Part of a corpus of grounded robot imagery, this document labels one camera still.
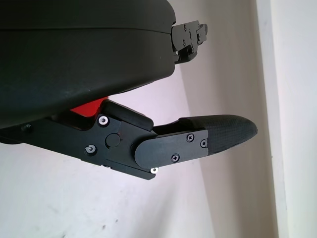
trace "black metal plate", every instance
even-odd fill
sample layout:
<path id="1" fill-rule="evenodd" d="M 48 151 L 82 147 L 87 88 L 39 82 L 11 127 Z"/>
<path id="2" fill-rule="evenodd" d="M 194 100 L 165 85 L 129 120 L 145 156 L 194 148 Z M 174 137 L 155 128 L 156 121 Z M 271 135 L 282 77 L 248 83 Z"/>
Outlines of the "black metal plate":
<path id="1" fill-rule="evenodd" d="M 195 137 L 192 142 L 186 140 L 189 133 Z M 177 163 L 205 157 L 208 155 L 208 148 L 202 148 L 201 141 L 207 138 L 208 131 L 199 130 L 149 139 L 137 147 L 135 161 L 141 168 L 151 169 L 174 164 L 171 161 L 174 154 L 180 156 Z"/>

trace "silver screw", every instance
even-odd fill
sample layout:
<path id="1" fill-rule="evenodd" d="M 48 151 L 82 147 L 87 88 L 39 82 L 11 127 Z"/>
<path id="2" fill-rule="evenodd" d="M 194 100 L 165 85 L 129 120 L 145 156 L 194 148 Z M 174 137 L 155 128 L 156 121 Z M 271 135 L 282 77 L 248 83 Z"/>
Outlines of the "silver screw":
<path id="1" fill-rule="evenodd" d="M 202 140 L 202 141 L 200 142 L 200 146 L 201 146 L 202 148 L 206 148 L 206 147 L 207 147 L 207 141 L 206 141 L 206 140 Z"/>
<path id="2" fill-rule="evenodd" d="M 195 138 L 194 135 L 190 133 L 187 135 L 186 140 L 187 140 L 187 142 L 192 142 L 194 140 L 194 138 Z"/>
<path id="3" fill-rule="evenodd" d="M 85 148 L 85 151 L 88 155 L 93 155 L 96 152 L 97 148 L 94 145 L 88 145 Z"/>
<path id="4" fill-rule="evenodd" d="M 179 155 L 178 155 L 178 154 L 174 154 L 174 155 L 172 156 L 172 158 L 171 158 L 171 161 L 172 161 L 173 163 L 178 162 L 178 161 L 179 161 Z"/>
<path id="5" fill-rule="evenodd" d="M 107 125 L 109 122 L 109 119 L 106 116 L 101 116 L 98 119 L 99 125 Z"/>
<path id="6" fill-rule="evenodd" d="M 153 168 L 153 169 L 151 169 L 151 174 L 155 175 L 158 171 L 159 171 L 158 168 Z"/>

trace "red component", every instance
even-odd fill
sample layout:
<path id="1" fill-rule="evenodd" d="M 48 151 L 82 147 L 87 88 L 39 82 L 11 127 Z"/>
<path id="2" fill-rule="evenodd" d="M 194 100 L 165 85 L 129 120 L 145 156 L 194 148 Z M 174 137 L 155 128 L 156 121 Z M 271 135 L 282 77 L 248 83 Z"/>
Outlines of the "red component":
<path id="1" fill-rule="evenodd" d="M 72 111 L 84 117 L 92 117 L 93 115 L 96 114 L 101 102 L 105 99 L 107 98 L 101 98 L 93 102 L 86 103 L 84 105 L 81 105 L 77 108 L 72 109 Z"/>

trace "black mounting bracket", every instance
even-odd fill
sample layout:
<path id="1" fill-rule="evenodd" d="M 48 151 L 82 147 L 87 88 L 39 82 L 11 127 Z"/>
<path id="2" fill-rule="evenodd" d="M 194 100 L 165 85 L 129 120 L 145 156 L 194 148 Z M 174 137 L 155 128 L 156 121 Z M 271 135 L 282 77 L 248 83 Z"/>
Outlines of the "black mounting bracket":
<path id="1" fill-rule="evenodd" d="M 0 137 L 4 143 L 27 143 L 143 179 L 153 179 L 158 167 L 208 155 L 207 144 L 200 144 L 207 143 L 206 130 L 171 124 L 164 128 L 166 135 L 158 135 L 163 127 L 155 128 L 150 118 L 106 100 L 93 117 L 67 111 L 1 129 Z"/>
<path id="2" fill-rule="evenodd" d="M 172 42 L 175 64 L 189 62 L 196 57 L 198 46 L 207 40 L 208 27 L 193 21 L 173 26 Z"/>

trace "screw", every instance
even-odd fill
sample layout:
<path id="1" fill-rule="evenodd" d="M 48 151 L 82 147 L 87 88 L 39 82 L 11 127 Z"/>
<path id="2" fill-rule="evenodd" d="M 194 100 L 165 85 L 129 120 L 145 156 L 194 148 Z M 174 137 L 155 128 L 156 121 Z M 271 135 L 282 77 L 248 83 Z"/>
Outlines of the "screw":
<path id="1" fill-rule="evenodd" d="M 174 155 L 172 156 L 172 158 L 171 158 L 171 161 L 172 161 L 173 163 L 178 162 L 178 161 L 179 161 L 179 155 L 178 155 L 178 154 L 174 154 Z"/>
<path id="2" fill-rule="evenodd" d="M 158 171 L 159 171 L 158 168 L 153 168 L 153 169 L 151 169 L 151 174 L 155 175 Z"/>
<path id="3" fill-rule="evenodd" d="M 202 140 L 202 141 L 200 142 L 200 146 L 201 146 L 202 148 L 206 148 L 206 147 L 207 147 L 207 141 L 206 141 L 206 140 Z"/>
<path id="4" fill-rule="evenodd" d="M 96 154 L 97 148 L 96 148 L 96 146 L 94 146 L 94 145 L 88 145 L 88 146 L 85 148 L 85 152 L 86 152 L 88 155 L 92 156 L 92 155 L 95 155 L 95 154 Z"/>
<path id="5" fill-rule="evenodd" d="M 109 122 L 109 119 L 106 116 L 101 116 L 98 119 L 99 125 L 107 125 Z"/>
<path id="6" fill-rule="evenodd" d="M 194 140 L 194 138 L 195 138 L 194 135 L 190 133 L 187 135 L 186 140 L 187 140 L 187 142 L 192 142 Z"/>
<path id="7" fill-rule="evenodd" d="M 32 132 L 32 126 L 30 124 L 24 125 L 21 127 L 21 131 L 30 133 Z"/>

